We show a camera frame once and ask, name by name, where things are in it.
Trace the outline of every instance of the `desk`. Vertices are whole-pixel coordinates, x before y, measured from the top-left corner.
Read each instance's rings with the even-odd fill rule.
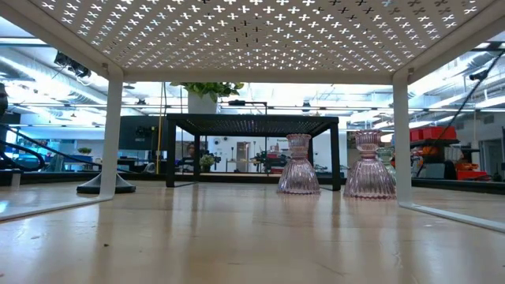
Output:
[[[175,183],[176,128],[194,136],[195,165],[200,165],[201,136],[286,137],[289,134],[309,134],[312,138],[326,130],[331,131],[331,168],[339,169],[339,118],[306,117],[301,115],[251,114],[167,114],[166,186]],[[313,164],[312,139],[309,143],[309,161]],[[199,181],[200,167],[194,167],[194,181]],[[331,173],[333,190],[340,190],[338,170]]]

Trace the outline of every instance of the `ribbed glass vase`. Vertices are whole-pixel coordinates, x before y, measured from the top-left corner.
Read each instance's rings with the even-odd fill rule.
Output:
[[[356,148],[361,157],[348,173],[344,197],[381,200],[396,198],[395,181],[384,164],[376,158],[379,142],[379,130],[356,132]]]
[[[278,192],[290,194],[320,193],[316,171],[307,160],[309,141],[312,137],[307,134],[290,134],[286,138],[290,145],[291,159],[282,171]]]
[[[377,158],[384,164],[387,172],[393,177],[393,181],[396,185],[396,169],[391,165],[391,160],[393,159],[393,149],[392,148],[379,148],[377,149]]]

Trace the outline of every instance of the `potted plant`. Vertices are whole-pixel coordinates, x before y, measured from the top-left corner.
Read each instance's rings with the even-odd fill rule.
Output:
[[[202,169],[202,173],[210,173],[212,165],[214,165],[214,157],[213,156],[203,155],[200,158],[200,166]]]
[[[170,86],[182,86],[188,91],[188,112],[190,114],[215,114],[218,98],[238,95],[244,83],[178,83]]]
[[[92,152],[91,148],[86,148],[86,147],[79,148],[79,149],[77,149],[77,151],[79,153],[81,153],[82,155],[89,155]]]

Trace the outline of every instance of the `wooden tabletop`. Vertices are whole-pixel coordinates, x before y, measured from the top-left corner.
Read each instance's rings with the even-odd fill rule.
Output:
[[[345,200],[326,190],[285,196],[275,193],[275,185],[166,189],[162,181],[132,183],[136,193],[110,202],[0,223],[0,283],[505,279],[504,234],[398,208],[394,201]],[[65,187],[75,194],[74,184],[26,185],[21,191],[36,198],[34,188]],[[466,194],[457,197],[471,201],[458,206],[480,202],[472,196],[477,193]],[[418,198],[442,202],[430,191]]]

